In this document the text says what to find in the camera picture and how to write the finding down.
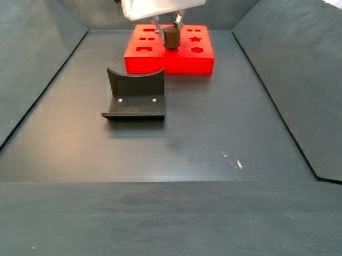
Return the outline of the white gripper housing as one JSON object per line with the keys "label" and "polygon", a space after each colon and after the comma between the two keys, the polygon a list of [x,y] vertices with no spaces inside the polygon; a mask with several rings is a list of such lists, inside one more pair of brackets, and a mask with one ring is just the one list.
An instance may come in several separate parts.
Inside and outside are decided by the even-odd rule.
{"label": "white gripper housing", "polygon": [[207,0],[121,0],[124,17],[131,20],[151,18],[168,13],[184,16],[184,10],[203,6]]}

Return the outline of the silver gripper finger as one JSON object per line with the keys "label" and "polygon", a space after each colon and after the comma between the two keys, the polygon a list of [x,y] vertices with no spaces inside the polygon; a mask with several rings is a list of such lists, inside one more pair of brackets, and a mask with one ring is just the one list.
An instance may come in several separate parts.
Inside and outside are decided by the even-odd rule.
{"label": "silver gripper finger", "polygon": [[173,21],[173,26],[180,30],[181,27],[183,27],[183,11],[179,10],[176,12],[176,18],[175,18],[175,21]]}
{"label": "silver gripper finger", "polygon": [[151,20],[152,25],[155,26],[155,33],[161,34],[163,33],[163,26],[159,23],[159,16],[153,16]]}

